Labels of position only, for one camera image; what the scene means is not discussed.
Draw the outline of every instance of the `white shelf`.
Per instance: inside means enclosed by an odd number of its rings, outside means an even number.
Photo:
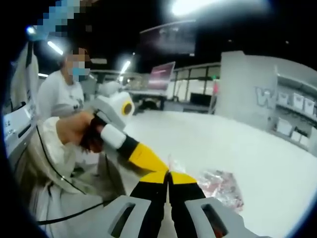
[[[282,104],[282,103],[279,103],[279,102],[276,102],[276,106],[288,109],[288,110],[293,111],[293,112],[296,112],[297,114],[300,114],[300,115],[308,118],[309,120],[311,120],[311,121],[313,121],[314,123],[317,124],[317,117],[315,117],[313,115],[310,115],[310,114],[304,112],[303,110],[300,110],[300,109],[297,109],[297,108],[295,108],[293,106]]]
[[[276,131],[274,131],[274,130],[271,130],[270,133],[273,134],[273,135],[275,135],[275,136],[277,136],[277,137],[280,137],[280,138],[282,138],[282,139],[284,139],[284,140],[287,140],[287,141],[291,142],[291,143],[294,144],[294,145],[297,145],[298,147],[302,148],[303,150],[308,151],[308,148],[307,148],[305,145],[302,145],[302,144],[299,143],[298,141],[292,140],[292,139],[291,139],[290,137],[288,137],[287,135],[284,135],[284,134],[282,134],[282,133],[276,132]]]
[[[280,85],[284,85],[290,88],[303,91],[306,94],[309,94],[317,98],[317,87],[306,82],[303,82],[297,78],[289,77],[287,75],[277,74],[277,82]]]

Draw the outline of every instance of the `ceiling light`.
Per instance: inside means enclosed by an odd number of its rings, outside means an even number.
[[[127,61],[127,62],[124,64],[124,66],[123,66],[123,68],[122,68],[120,74],[123,74],[123,73],[128,69],[130,63],[131,63],[131,61]]]
[[[26,32],[30,35],[35,34],[35,29],[33,26],[29,26],[28,28],[26,28]]]
[[[172,8],[176,16],[186,15],[218,0],[177,0]]]
[[[48,75],[47,74],[43,74],[43,73],[39,73],[38,74],[40,77],[45,77],[45,78],[47,78],[48,77]]]
[[[63,55],[64,52],[57,45],[55,45],[52,41],[48,41],[48,45],[50,47],[52,47],[57,53],[59,53],[60,55]]]
[[[107,59],[92,58],[90,60],[92,63],[95,63],[95,64],[107,64]]]

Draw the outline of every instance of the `plastic packaging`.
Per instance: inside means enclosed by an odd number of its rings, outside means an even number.
[[[206,170],[197,179],[206,197],[214,197],[236,212],[243,209],[243,200],[237,181],[232,173]]]

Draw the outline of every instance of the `white lab coat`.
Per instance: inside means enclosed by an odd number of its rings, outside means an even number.
[[[71,178],[71,174],[76,166],[77,151],[80,151],[80,147],[72,143],[66,145],[61,143],[56,131],[56,122],[58,120],[58,117],[53,117],[44,122],[38,122],[40,135],[35,131],[28,146],[30,159],[34,162],[36,168],[56,185],[70,193],[82,193],[81,191],[83,191],[86,194],[102,196],[105,200],[117,196],[117,193],[122,194],[123,189],[120,182],[116,185],[118,191],[114,191],[112,182],[107,178],[104,153],[100,153],[100,159],[96,165],[86,166],[83,168],[85,170],[84,173]],[[72,187],[67,181],[81,191]]]
[[[125,194],[116,169],[110,166],[108,170],[106,161],[102,156],[100,156],[98,163],[98,177],[91,174],[89,169],[79,177],[70,177],[76,165],[76,153],[74,152],[76,146],[71,143],[66,145],[61,143],[56,131],[56,122],[58,120],[59,118],[55,117],[49,118],[44,122],[39,121],[40,136],[35,131],[27,148],[27,159],[51,180],[45,187],[36,187],[32,194],[30,210],[37,221],[66,217],[102,201],[110,201]],[[54,168],[64,176],[64,179],[61,179],[47,162],[41,146],[41,140],[48,159]],[[71,182],[86,194],[82,194],[65,180]],[[78,238],[81,237],[80,235],[84,231],[90,229],[91,222],[96,219],[100,212],[103,212],[103,206],[96,207],[87,213],[64,222],[43,225],[41,228],[52,238]]]

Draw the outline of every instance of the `dark hair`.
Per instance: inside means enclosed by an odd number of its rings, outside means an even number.
[[[63,56],[61,57],[60,59],[60,62],[59,62],[59,66],[60,68],[63,68],[64,67],[64,64],[65,64],[65,59],[69,56],[69,55],[77,55],[79,54],[79,49],[83,49],[85,51],[85,55],[88,55],[88,51],[84,48],[84,47],[81,47],[81,46],[72,46],[72,47],[69,47],[67,48],[67,50],[64,52]]]

